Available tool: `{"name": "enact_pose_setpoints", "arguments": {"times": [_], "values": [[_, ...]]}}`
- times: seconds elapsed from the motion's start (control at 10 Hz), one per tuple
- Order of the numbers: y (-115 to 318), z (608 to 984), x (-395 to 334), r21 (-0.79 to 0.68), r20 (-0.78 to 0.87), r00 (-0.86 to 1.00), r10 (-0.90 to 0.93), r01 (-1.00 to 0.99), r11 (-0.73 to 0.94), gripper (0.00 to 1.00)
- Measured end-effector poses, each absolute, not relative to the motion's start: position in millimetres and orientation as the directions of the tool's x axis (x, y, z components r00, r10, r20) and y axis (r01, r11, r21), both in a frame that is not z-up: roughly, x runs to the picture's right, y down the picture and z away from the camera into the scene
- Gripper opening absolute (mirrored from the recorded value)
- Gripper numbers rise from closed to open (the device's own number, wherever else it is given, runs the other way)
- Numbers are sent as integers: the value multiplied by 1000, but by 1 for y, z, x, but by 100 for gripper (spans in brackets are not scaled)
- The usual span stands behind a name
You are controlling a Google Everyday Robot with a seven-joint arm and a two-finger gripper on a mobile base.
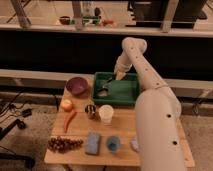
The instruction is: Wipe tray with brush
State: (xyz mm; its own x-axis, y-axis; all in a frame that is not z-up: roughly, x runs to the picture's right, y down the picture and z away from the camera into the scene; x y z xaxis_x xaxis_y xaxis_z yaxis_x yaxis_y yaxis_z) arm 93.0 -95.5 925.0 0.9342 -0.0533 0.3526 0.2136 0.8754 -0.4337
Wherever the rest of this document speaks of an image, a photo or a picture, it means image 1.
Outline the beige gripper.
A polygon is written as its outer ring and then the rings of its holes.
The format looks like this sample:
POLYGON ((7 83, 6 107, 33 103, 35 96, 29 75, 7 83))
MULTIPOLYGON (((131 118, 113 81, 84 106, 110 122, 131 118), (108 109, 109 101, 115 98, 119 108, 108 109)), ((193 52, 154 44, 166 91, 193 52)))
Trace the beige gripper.
POLYGON ((131 67, 132 63, 127 56, 119 56, 114 67, 115 79, 122 80, 131 67))

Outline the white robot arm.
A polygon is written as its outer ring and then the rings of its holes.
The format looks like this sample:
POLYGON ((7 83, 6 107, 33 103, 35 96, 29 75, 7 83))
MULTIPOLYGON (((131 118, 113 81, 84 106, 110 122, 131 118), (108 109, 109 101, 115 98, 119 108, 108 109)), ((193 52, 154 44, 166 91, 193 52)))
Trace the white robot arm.
POLYGON ((182 108, 166 81, 146 60, 144 39, 127 37, 114 68, 117 80, 134 67, 143 91, 135 103, 141 171, 187 171, 176 120, 182 108))

